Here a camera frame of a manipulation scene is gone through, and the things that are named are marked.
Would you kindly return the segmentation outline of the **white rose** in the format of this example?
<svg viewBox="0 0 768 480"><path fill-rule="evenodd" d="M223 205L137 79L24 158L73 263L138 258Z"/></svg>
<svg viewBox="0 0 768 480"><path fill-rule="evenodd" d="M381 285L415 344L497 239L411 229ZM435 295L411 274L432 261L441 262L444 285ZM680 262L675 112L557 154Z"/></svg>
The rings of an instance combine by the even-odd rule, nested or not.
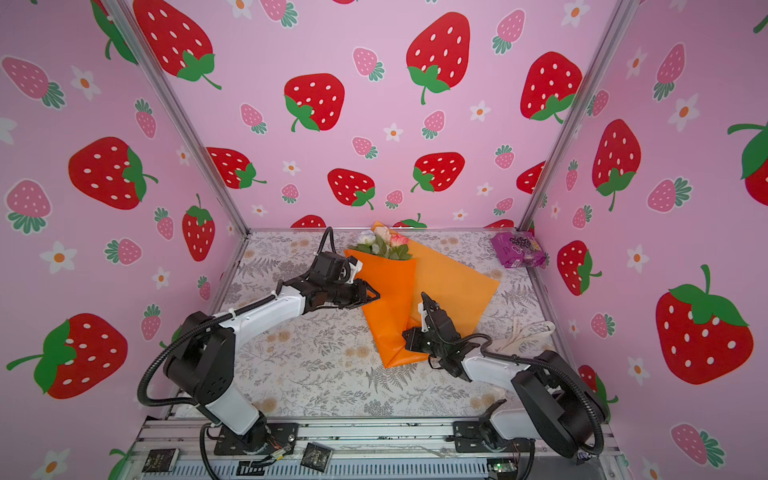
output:
<svg viewBox="0 0 768 480"><path fill-rule="evenodd" d="M377 247L377 236L373 231L363 231L357 240L357 244L354 249L364 253L372 254Z"/></svg>

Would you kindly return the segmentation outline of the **light pink fake rose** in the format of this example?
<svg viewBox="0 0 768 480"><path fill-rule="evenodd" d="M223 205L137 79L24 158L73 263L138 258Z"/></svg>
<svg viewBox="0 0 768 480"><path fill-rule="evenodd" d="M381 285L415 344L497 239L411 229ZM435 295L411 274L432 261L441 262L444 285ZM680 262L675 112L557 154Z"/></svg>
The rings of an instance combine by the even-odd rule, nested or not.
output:
<svg viewBox="0 0 768 480"><path fill-rule="evenodd" d="M373 229L374 233L381 238L385 243L391 242L391 232L387 227L378 226Z"/></svg>

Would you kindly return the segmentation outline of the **orange wrapping paper sheet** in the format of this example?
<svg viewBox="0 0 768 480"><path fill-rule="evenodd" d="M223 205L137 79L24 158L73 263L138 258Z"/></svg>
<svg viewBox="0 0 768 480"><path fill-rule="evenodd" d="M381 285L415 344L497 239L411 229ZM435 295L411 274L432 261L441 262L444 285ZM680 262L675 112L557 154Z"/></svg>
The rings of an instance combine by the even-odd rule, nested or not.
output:
<svg viewBox="0 0 768 480"><path fill-rule="evenodd" d="M475 331L499 287L497 280L413 239L407 246L409 260L386 259L352 247L345 251L362 262L357 276L380 294L362 310L386 368L427 359L423 353L407 350L402 336L421 325L418 305L423 294L446 310L456 330L467 336Z"/></svg>

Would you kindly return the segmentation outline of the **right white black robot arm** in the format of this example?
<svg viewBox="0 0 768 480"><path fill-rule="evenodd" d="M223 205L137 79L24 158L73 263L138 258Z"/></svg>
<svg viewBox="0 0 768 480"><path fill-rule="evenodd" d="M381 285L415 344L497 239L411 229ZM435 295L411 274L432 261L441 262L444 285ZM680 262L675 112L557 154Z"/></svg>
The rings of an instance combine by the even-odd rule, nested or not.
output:
<svg viewBox="0 0 768 480"><path fill-rule="evenodd" d="M504 410L502 400L480 417L480 440L488 449L502 449L527 427L562 457L573 458L580 451L602 454L605 402L558 353L547 350L526 358L494 352L489 335L461 336L448 313L427 294L418 312L422 325L402 333L407 350L426 354L438 370L455 378L511 391L522 403L527 421L514 410Z"/></svg>

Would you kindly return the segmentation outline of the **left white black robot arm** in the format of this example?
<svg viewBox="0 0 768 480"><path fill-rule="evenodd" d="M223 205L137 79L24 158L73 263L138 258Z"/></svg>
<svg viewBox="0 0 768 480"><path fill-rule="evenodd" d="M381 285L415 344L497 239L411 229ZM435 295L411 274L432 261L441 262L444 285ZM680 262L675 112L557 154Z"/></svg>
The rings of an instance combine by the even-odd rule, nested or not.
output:
<svg viewBox="0 0 768 480"><path fill-rule="evenodd" d="M273 293L216 315L196 312L178 338L152 361L137 399L147 407L191 405L249 452L268 442L265 415L234 384L239 348L280 323L317 310L356 309L381 298L357 274L361 260L318 253L309 270L281 281Z"/></svg>

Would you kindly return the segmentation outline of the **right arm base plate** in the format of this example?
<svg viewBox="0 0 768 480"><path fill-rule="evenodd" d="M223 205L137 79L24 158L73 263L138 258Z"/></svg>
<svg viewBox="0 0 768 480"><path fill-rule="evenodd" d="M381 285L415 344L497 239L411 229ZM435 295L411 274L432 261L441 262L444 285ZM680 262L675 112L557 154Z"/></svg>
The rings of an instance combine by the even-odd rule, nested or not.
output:
<svg viewBox="0 0 768 480"><path fill-rule="evenodd" d="M529 453L535 444L528 438L504 439L489 422L455 421L453 443L459 453Z"/></svg>

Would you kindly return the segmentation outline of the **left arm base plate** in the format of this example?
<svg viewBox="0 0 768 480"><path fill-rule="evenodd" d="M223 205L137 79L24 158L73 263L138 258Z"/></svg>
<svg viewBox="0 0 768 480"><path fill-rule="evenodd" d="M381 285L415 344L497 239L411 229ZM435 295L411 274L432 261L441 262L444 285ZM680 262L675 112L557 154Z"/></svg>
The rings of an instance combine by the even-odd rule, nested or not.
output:
<svg viewBox="0 0 768 480"><path fill-rule="evenodd" d="M237 435L227 427L223 427L218 435L214 454L216 456L267 457L277 452L290 455L296 445L298 430L298 423L284 422L256 424L244 435Z"/></svg>

